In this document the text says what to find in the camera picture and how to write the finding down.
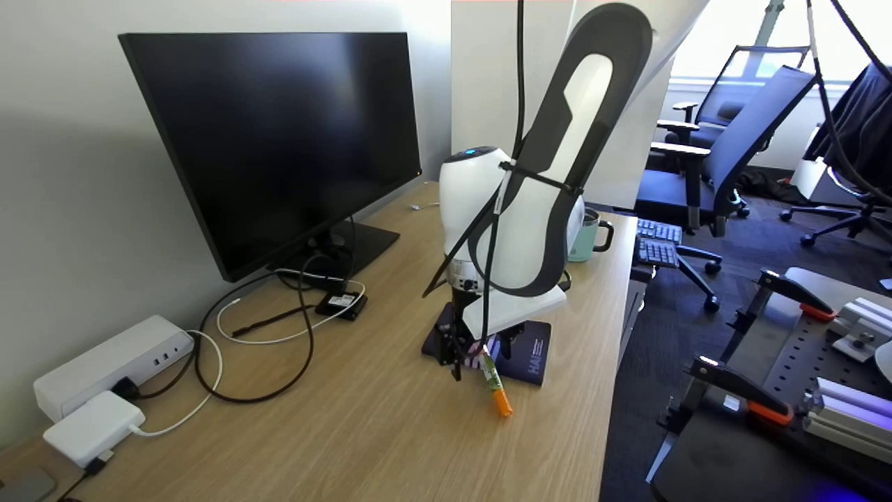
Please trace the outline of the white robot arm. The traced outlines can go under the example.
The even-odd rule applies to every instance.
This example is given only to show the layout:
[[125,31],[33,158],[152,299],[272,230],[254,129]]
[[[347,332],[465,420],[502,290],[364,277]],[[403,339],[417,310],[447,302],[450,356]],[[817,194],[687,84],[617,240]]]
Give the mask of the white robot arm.
[[454,154],[442,168],[445,261],[454,321],[438,327],[436,356],[450,364],[489,353],[489,339],[566,292],[557,288],[583,226],[583,190],[654,51],[640,6],[602,3],[577,20],[538,115],[509,157]]

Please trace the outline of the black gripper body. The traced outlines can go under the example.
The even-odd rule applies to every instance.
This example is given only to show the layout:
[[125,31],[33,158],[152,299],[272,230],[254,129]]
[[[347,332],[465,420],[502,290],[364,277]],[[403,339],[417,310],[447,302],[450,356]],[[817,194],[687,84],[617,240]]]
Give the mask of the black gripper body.
[[450,302],[442,318],[436,321],[436,349],[442,364],[471,367],[477,363],[479,339],[465,327],[464,306],[454,302]]

